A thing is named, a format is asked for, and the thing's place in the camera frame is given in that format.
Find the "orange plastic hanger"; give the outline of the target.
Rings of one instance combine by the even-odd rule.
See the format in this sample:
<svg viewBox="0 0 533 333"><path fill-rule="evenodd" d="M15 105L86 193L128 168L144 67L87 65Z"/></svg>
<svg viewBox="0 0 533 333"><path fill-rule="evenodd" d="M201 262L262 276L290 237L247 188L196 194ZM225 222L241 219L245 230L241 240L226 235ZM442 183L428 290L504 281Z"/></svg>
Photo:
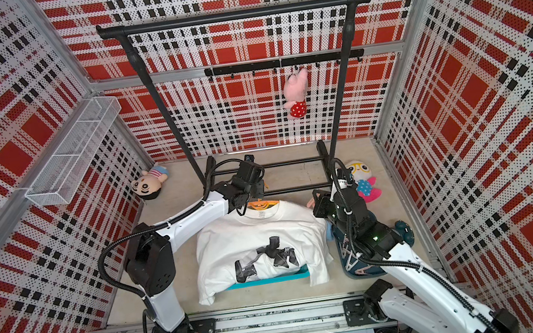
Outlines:
<svg viewBox="0 0 533 333"><path fill-rule="evenodd" d="M253 211L260 211L260 210L268 210L271 209L271 207L274 207L279 204L279 201L275 200L257 200L253 202L249 202L247 204L248 209Z"/></svg>

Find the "pink clothespin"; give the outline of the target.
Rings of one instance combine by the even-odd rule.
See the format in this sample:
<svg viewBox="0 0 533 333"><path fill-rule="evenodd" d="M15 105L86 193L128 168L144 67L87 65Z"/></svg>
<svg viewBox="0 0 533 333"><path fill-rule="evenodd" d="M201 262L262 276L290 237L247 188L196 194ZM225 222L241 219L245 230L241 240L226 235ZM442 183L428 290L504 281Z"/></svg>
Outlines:
<svg viewBox="0 0 533 333"><path fill-rule="evenodd" d="M307 203L306 207L309 208L309 209L314 209L314 207L315 207L315 199L314 198L310 199L309 202Z"/></svg>

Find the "white printed t-shirt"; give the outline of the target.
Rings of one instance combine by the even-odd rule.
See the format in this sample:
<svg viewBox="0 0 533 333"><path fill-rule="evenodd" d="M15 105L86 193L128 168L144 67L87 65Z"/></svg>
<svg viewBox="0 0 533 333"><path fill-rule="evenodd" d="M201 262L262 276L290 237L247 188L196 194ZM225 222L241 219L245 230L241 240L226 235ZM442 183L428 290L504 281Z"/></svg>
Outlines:
<svg viewBox="0 0 533 333"><path fill-rule="evenodd" d="M286 201L213 221L197 238L199 303L210 306L233 285L294 275L303 267L312 287L329 282L333 257L326 234L326 220Z"/></svg>

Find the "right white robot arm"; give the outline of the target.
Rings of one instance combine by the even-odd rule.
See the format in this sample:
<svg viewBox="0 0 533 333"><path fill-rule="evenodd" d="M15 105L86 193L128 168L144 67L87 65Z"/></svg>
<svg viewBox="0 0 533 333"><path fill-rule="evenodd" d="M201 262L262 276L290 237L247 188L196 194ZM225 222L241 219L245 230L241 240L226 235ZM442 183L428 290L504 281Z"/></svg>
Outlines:
<svg viewBox="0 0 533 333"><path fill-rule="evenodd" d="M395 229L372 218L358 183L340 159L328 168L333 185L315 190L314 215L339 229L359 262L381 268L410 291L385 280L366 290L365 311L381 321L396 320L419 333L518 333L515 315L492 310L427 265Z"/></svg>

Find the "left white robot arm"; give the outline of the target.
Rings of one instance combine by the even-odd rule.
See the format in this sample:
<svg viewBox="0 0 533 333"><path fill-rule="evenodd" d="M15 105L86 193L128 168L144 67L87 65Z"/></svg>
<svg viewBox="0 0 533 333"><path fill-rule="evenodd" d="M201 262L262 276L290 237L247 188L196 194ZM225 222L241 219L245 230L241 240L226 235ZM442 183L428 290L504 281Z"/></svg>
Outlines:
<svg viewBox="0 0 533 333"><path fill-rule="evenodd" d="M251 199L262 198L264 173L253 155L216 164L207 172L204 193L197 203L161 223L142 223L130 235L105 247L97 262L100 278L141 298L146 309L143 317L152 319L159 333L193 333L173 285L175 253L210 223L233 211L244 214ZM131 286L112 278L105 269L109 252L124 243L128 244L124 269Z"/></svg>

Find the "dark teal clothespin bin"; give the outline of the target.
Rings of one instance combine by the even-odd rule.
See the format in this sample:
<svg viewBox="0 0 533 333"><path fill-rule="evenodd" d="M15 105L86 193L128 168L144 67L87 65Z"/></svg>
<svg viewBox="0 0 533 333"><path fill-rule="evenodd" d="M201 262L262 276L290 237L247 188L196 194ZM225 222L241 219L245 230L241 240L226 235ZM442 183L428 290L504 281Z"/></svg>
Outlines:
<svg viewBox="0 0 533 333"><path fill-rule="evenodd" d="M379 222L373 216L358 225L354 224L353 230L356 237L354 247L351 246L350 237L340 227L332 226L331 229L344 273L355 280L385 276L387 273L383 267L365 263L353 250L366 249L366 254L371 255L369 260L381 260L380 252L390 251L398 243L404 244L403 237L395 229Z"/></svg>

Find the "white owl plush toy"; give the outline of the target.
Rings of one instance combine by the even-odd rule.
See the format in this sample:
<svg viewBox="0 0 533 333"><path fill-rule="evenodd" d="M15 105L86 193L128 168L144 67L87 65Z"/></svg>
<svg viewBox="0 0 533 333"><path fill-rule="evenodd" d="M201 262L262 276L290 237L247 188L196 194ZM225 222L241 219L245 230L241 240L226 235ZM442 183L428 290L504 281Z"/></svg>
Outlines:
<svg viewBox="0 0 533 333"><path fill-rule="evenodd" d="M382 190L375 186L376 177L372 175L370 167L359 160L346 164L346 168L352 174L357 183L357 192L367 203L371 203L381 197Z"/></svg>

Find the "black clothes rack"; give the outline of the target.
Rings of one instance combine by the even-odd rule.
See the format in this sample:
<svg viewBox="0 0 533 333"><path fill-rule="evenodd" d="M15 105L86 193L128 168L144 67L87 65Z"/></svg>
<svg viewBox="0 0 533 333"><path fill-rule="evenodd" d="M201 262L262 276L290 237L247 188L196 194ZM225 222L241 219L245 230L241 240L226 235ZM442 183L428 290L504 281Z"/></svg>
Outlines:
<svg viewBox="0 0 533 333"><path fill-rule="evenodd" d="M167 106L163 100L162 97L160 97L159 92L157 91L157 88L155 87L155 84L153 82L152 76L150 75L150 72L147 69L147 65L141 55L139 54L139 51L135 48L133 43L131 43L131 40L129 38L132 35L135 34L148 34L151 32L166 32L168 30L173 29L179 29L179 28L199 28L200 26L205 25L211 25L211 24L219 24L219 23L227 23L227 22L235 22L235 21L243 21L243 20L249 20L253 18L261 18L261 17L269 17L269 16L277 16L281 13L296 13L296 12L309 12L312 10L320 10L323 8L328 7L336 7L336 6L344 6L345 7L345 14L344 14L344 24L342 29L342 42L341 42L341 48L336 53L331 54L325 54L325 55L309 55L306 56L305 60L307 62L312 63L322 63L323 61L335 61L338 60L340 63L339 67L339 73L338 73L338 87L337 87L337 94L336 94L336 101L333 111L333 125L332 125L332 136L329 147L325 146L325 143L322 140L319 140L316 144L318 155L316 157L308 157L305 159L297 159L297 160L289 160L288 162L275 162L273 164L266 164L264 168L267 169L276 169L276 168L284 168L289 166L297 166L300 164L305 163L313 163L313 162L320 162L323 165L323 170L325 171L325 177L326 180L320 183L312 183L308 185L301 185L301 186L294 186L294 187L288 187L285 189L277 189L277 190L270 190L267 191L267 195L271 197L275 197L278 195L283 194L291 194L296 192L302 192L302 191L310 191L310 190L318 190L318 189L325 189L326 187L331 186L332 180L332 169L330 168L330 160L332 160L336 155L337 150L337 142L338 142L338 128L340 123L340 116L341 116L341 104L343 102L344 97L344 89L345 89L345 82L346 82L346 75L349 65L349 59L351 58L351 44L353 43L353 39L355 37L355 14L357 6L361 3L368 4L371 2L371 0L304 0L304 1L296 1L295 3L288 3L288 4L281 4L277 6L263 6L263 7L255 7L252 9L244 9L244 10L236 10L236 11L228 11L228 12L220 12L217 14L212 15L204 15L204 16L196 16L196 17L188 17L188 18L178 18L175 20L167 20L167 21L159 21L154 23L143 23L135 26L113 26L113 27L107 27L103 28L101 26L96 27L96 31L99 35L99 37L103 40L117 40L121 47L123 48L124 52L126 53L126 56L128 57L128 61L130 62L131 67L136 72L137 76L139 76L139 79L143 86L147 89L149 94L151 95L153 101L155 101L160 113L162 114L164 120L166 121L168 127L170 128L171 132L173 133L176 141L178 142L179 146L181 147L183 153L185 154L185 157L191 164L197 178L202 183L203 187L206 189L209 188L212 183L213 179L212 176L215 175L224 175L228 171L220 171L216 172L215 168L213 168L214 165L214 158L210 157L207 160L207 167L205 170L202 170L200 166L196 163L195 157L190 150L189 146L187 145L185 139L183 138L183 135L181 134L180 130L178 129L178 126L176 125L176 122L174 122L174 119L170 115L170 112L167 109Z"/></svg>

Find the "teal flat tray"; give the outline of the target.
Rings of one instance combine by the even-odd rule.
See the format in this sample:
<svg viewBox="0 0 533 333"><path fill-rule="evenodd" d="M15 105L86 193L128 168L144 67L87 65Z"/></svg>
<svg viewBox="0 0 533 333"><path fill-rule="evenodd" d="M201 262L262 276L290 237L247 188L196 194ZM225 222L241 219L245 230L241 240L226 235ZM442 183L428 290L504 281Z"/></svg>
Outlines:
<svg viewBox="0 0 533 333"><path fill-rule="evenodd" d="M294 281L296 279L302 279L307 278L310 276L310 273L308 271L307 266L301 267L298 271L290 274L282 274L278 277L270 278L270 279L262 279L257 281L251 281L251 282L244 282L243 284L237 283L235 285L232 285L227 289L227 291L232 290L240 290L243 288L251 288L251 287L258 287L259 285L267 285L267 284L275 284L275 283L281 283L286 281Z"/></svg>

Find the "black-haired boy doll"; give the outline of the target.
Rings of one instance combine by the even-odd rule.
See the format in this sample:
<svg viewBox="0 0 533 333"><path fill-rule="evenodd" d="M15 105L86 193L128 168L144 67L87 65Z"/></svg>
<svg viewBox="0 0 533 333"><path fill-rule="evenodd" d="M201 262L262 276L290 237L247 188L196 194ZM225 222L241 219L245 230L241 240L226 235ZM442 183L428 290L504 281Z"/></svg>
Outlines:
<svg viewBox="0 0 533 333"><path fill-rule="evenodd" d="M168 170L163 166L154 166L142 172L131 183L132 191L144 201L155 200L161 193L163 184L169 178Z"/></svg>

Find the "pink pig plush toy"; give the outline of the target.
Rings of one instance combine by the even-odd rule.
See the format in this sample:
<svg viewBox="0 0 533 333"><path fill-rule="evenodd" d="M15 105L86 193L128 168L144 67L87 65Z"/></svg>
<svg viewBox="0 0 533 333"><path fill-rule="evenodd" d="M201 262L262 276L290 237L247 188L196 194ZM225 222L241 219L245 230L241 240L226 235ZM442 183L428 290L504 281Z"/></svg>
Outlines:
<svg viewBox="0 0 533 333"><path fill-rule="evenodd" d="M308 71L301 68L297 73L290 75L283 87L286 102L284 108L293 119L304 118L307 113Z"/></svg>

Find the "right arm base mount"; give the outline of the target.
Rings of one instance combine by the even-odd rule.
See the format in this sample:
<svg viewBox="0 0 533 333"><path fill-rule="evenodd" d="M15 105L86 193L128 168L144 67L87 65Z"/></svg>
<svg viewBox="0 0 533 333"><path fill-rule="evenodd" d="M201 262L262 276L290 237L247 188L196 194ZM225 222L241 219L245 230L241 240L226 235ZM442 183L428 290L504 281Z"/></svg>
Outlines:
<svg viewBox="0 0 533 333"><path fill-rule="evenodd" d="M344 301L342 304L345 320L349 327L383 324L393 321L393 319L384 315L378 305L373 305L371 300L367 298Z"/></svg>

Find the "black wall hook rail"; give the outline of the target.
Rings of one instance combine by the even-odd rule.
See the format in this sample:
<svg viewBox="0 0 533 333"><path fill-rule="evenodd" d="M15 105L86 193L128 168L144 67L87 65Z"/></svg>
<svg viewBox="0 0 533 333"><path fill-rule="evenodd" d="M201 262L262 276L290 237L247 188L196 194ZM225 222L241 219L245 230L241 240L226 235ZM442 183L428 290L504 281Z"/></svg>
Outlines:
<svg viewBox="0 0 533 333"><path fill-rule="evenodd" d="M307 54L294 57L280 57L278 59L270 59L267 61L255 61L254 63L239 63L237 65L221 65L213 68L207 68L203 72L206 77L214 78L215 76L231 76L234 77L239 73L278 69L284 67L299 67L305 64L319 64L322 62L338 61L342 60L342 52L328 52L320 54Z"/></svg>

